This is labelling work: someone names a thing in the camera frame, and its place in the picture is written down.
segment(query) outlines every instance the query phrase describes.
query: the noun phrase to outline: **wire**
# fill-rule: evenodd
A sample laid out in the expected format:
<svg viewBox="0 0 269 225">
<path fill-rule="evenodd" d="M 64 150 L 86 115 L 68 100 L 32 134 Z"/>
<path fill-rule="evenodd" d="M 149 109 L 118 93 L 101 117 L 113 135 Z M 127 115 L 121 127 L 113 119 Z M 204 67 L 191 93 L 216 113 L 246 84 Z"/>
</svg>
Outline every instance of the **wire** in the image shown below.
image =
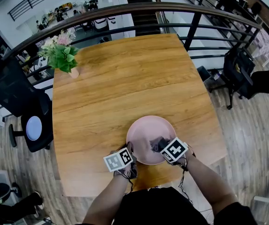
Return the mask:
<svg viewBox="0 0 269 225">
<path fill-rule="evenodd" d="M 35 218 L 35 219 L 32 219 L 32 218 L 27 218 L 28 220 L 37 220 L 37 221 L 44 221 L 45 223 L 50 223 L 50 224 L 54 224 L 54 225 L 57 225 L 56 223 L 53 223 L 50 219 L 38 219 L 38 218 Z"/>
<path fill-rule="evenodd" d="M 196 157 L 196 155 L 195 155 L 195 152 L 194 152 L 193 148 L 192 148 L 190 145 L 188 145 L 188 146 L 189 146 L 189 148 L 192 150 L 192 154 L 193 154 L 193 156 L 195 156 L 195 157 Z"/>
<path fill-rule="evenodd" d="M 186 160 L 186 158 L 184 158 L 185 159 L 185 168 L 186 168 L 186 166 L 187 166 L 187 160 Z M 189 195 L 184 191 L 184 188 L 183 188 L 183 181 L 184 181 L 184 173 L 185 173 L 185 168 L 182 168 L 183 169 L 183 172 L 182 172 L 182 178 L 181 178 L 181 180 L 180 180 L 180 184 L 178 185 L 178 187 L 181 189 L 181 192 L 183 192 L 184 194 L 185 194 L 185 196 L 187 197 L 187 199 L 190 201 L 190 203 L 192 204 L 192 205 L 194 205 L 194 203 L 192 202 L 192 200 L 190 199 L 190 197 L 189 197 Z"/>
<path fill-rule="evenodd" d="M 117 170 L 125 179 L 127 179 L 127 181 L 131 184 L 131 189 L 130 189 L 130 192 L 131 193 L 133 191 L 133 183 L 131 182 L 130 178 L 127 177 L 125 174 L 121 173 L 119 170 Z"/>
<path fill-rule="evenodd" d="M 209 210 L 212 210 L 212 208 L 204 210 L 204 211 L 199 211 L 199 212 L 206 212 L 206 211 L 209 211 Z"/>
</svg>

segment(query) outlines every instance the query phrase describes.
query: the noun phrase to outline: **pink bowl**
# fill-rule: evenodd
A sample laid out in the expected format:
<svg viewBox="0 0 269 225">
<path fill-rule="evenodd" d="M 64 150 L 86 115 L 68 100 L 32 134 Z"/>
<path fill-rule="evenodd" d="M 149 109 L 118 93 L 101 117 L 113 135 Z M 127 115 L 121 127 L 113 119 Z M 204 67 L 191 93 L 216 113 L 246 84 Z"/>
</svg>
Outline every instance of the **pink bowl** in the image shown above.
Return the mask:
<svg viewBox="0 0 269 225">
<path fill-rule="evenodd" d="M 150 141 L 158 137 L 174 139 L 176 137 L 173 126 L 164 118 L 145 116 L 136 120 L 128 130 L 126 142 L 133 143 L 133 155 L 146 165 L 156 165 L 165 161 L 164 157 L 151 150 Z"/>
</svg>

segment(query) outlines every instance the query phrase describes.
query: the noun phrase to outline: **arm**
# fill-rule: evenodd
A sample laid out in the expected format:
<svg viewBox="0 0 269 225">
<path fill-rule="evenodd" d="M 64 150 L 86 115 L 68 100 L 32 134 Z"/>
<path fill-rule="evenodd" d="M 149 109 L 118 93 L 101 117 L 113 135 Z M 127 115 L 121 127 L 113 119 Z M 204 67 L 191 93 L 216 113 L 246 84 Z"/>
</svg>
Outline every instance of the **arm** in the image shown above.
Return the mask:
<svg viewBox="0 0 269 225">
<path fill-rule="evenodd" d="M 120 207 L 127 185 L 128 181 L 122 175 L 115 176 L 92 202 L 83 223 L 110 225 Z"/>
<path fill-rule="evenodd" d="M 201 163 L 189 150 L 185 156 L 187 169 L 204 197 L 212 206 L 214 215 L 228 205 L 238 201 L 232 189 L 217 173 Z M 184 159 L 180 158 L 179 162 L 184 163 Z"/>
</svg>

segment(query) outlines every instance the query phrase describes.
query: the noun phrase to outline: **chair seat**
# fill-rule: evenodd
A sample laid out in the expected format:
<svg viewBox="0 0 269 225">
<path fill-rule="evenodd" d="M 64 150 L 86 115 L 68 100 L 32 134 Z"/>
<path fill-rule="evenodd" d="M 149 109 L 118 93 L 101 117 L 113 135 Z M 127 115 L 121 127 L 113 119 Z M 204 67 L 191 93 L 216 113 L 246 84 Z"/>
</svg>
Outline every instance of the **chair seat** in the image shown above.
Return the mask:
<svg viewBox="0 0 269 225">
<path fill-rule="evenodd" d="M 33 116 L 39 117 L 42 123 L 41 135 L 35 141 L 30 140 L 26 134 L 27 122 Z M 31 152 L 36 152 L 40 149 L 45 148 L 53 140 L 52 102 L 49 101 L 49 110 L 46 115 L 43 115 L 39 104 L 33 105 L 31 108 L 28 109 L 26 114 L 21 116 L 21 123 L 24 137 L 29 150 Z"/>
</svg>

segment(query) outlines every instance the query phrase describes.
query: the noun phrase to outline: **flower vase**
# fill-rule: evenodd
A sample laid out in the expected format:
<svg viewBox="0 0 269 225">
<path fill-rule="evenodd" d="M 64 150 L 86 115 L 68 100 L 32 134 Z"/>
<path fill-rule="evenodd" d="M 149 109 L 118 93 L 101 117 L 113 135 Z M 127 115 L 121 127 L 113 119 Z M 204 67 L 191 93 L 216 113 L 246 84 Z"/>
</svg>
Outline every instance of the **flower vase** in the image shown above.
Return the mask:
<svg viewBox="0 0 269 225">
<path fill-rule="evenodd" d="M 79 76 L 77 67 L 72 68 L 69 74 L 72 78 L 77 78 Z"/>
</svg>

